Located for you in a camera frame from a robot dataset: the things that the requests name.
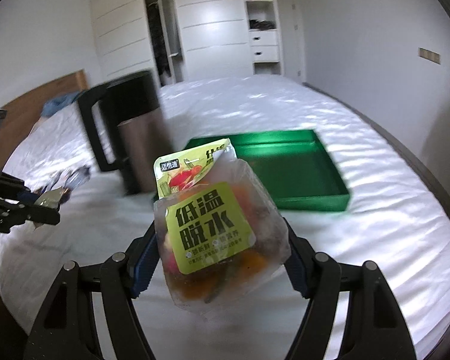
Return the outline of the light blue snack packet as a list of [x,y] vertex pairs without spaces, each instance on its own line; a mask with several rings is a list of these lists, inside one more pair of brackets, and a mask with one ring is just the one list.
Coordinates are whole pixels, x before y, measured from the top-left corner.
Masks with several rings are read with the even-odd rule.
[[44,206],[59,211],[62,204],[71,198],[72,192],[90,180],[91,167],[84,165],[74,170],[59,171],[34,193],[38,195],[34,201],[36,206]]

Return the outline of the dried vegetable snack bag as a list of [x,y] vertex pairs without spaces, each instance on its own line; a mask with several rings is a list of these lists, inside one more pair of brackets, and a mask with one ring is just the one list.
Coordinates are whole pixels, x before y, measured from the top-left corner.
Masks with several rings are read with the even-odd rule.
[[158,197],[154,228],[176,306],[209,314],[256,289],[291,255],[287,225],[247,162],[221,154],[211,184]]

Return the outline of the wooden headboard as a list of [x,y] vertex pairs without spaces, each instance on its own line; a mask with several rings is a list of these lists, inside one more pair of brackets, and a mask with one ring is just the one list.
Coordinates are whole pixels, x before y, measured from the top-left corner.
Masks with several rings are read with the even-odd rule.
[[34,88],[4,105],[7,113],[0,127],[0,170],[39,120],[45,102],[87,88],[85,71],[81,69]]

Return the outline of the blue cloth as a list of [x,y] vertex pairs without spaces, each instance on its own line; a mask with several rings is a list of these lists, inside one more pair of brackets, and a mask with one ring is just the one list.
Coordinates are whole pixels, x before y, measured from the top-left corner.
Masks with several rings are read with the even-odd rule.
[[73,104],[80,94],[80,91],[76,91],[49,99],[44,103],[40,116],[49,118],[55,115],[58,111]]

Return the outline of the green tray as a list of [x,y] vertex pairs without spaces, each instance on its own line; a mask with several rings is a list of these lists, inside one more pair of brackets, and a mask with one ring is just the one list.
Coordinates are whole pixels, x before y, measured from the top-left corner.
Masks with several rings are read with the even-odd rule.
[[184,150],[156,159],[158,196],[211,184],[208,173],[225,154],[249,164],[280,210],[342,212],[350,202],[345,181],[312,130],[193,138]]

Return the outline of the white wardrobe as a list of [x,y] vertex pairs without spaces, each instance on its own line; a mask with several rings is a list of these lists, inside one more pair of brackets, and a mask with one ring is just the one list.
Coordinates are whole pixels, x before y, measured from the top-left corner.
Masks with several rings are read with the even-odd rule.
[[299,0],[89,0],[105,80],[305,75]]

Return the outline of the wall switch plate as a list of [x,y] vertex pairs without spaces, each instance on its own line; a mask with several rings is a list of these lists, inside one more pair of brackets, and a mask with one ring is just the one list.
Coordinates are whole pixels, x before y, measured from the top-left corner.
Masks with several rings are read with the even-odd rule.
[[421,57],[422,59],[427,59],[428,61],[431,61],[436,64],[441,63],[441,55],[429,49],[419,48],[418,56]]

